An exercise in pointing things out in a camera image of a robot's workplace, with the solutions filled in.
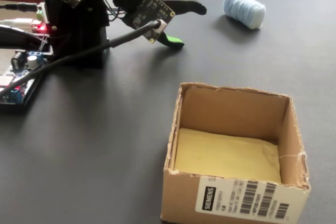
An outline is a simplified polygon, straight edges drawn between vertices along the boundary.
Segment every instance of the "open cardboard box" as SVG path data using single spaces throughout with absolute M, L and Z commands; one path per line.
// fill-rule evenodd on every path
M 179 172 L 175 160 L 180 128 L 277 144 L 282 184 Z M 162 220 L 181 224 L 297 223 L 310 193 L 308 180 L 291 97 L 248 88 L 181 84 L 164 164 Z M 249 184 L 257 189 L 250 213 L 242 214 L 239 209 Z M 266 214 L 259 216 L 264 200 L 268 201 Z

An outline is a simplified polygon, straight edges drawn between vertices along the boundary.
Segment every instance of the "robotic arm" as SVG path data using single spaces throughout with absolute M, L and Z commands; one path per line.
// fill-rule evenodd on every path
M 167 36 L 163 29 L 175 15 L 187 12 L 206 14 L 206 8 L 196 0 L 113 0 L 124 11 L 121 20 L 133 29 L 160 19 L 164 26 L 149 31 L 145 37 L 152 43 L 156 40 L 166 46 L 182 48 L 181 40 Z M 66 56 L 83 51 L 107 41 L 109 26 L 107 7 L 103 0 L 45 0 L 45 22 L 50 43 L 58 55 Z M 76 62 L 78 67 L 101 68 L 104 54 L 101 52 Z

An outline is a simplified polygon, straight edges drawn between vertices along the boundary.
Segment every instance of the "circuit board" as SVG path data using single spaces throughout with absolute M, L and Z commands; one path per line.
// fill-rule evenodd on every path
M 168 24 L 174 16 L 174 11 L 162 0 L 144 0 L 134 14 L 132 27 L 137 29 L 156 19 L 161 19 Z M 161 33 L 157 33 L 155 30 L 151 30 L 145 33 L 144 36 L 151 43 L 154 43 L 160 34 Z
M 24 54 L 29 56 L 35 55 L 36 52 L 24 51 Z M 49 52 L 39 52 L 39 55 L 41 56 L 41 65 L 44 65 L 51 54 Z M 22 77 L 26 76 L 31 71 L 33 71 L 33 69 L 29 67 L 27 62 L 23 62 L 19 68 L 15 67 L 12 62 L 12 65 L 10 65 L 6 72 L 0 76 L 0 91 L 5 89 L 11 83 L 16 82 Z M 0 112 L 21 112 L 24 110 L 30 102 L 32 94 L 42 78 L 43 76 L 40 76 L 36 79 L 31 79 L 25 84 L 11 90 L 7 95 L 0 97 Z

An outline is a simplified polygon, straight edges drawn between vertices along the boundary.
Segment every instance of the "barcode label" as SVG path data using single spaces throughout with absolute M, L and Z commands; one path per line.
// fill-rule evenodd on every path
M 277 211 L 277 214 L 275 215 L 275 218 L 283 220 L 286 216 L 288 208 L 289 208 L 289 204 L 281 203 Z
M 248 181 L 245 194 L 243 197 L 242 207 L 240 209 L 241 214 L 249 215 L 252 209 L 253 201 L 256 196 L 258 188 L 258 182 Z
M 309 193 L 272 182 L 204 176 L 199 181 L 195 211 L 260 224 L 297 223 Z
M 262 198 L 260 208 L 259 208 L 259 211 L 258 211 L 258 216 L 261 216 L 261 217 L 266 217 L 267 216 L 267 212 L 268 212 L 269 207 L 271 205 L 276 187 L 277 187 L 276 185 L 267 183 L 265 193 L 264 193 L 264 196 Z

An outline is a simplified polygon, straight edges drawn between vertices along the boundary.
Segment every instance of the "dark gray mat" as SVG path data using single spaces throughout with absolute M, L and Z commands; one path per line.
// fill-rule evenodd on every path
M 144 38 L 113 50 L 104 72 L 59 69 L 32 109 L 0 116 L 2 224 L 160 223 L 162 168 L 181 82 L 293 96 L 313 187 L 300 223 L 336 212 L 336 0 L 259 0 L 248 31 L 200 0 L 206 16 L 176 17 L 174 53 Z M 120 22 L 109 37 L 129 29 Z

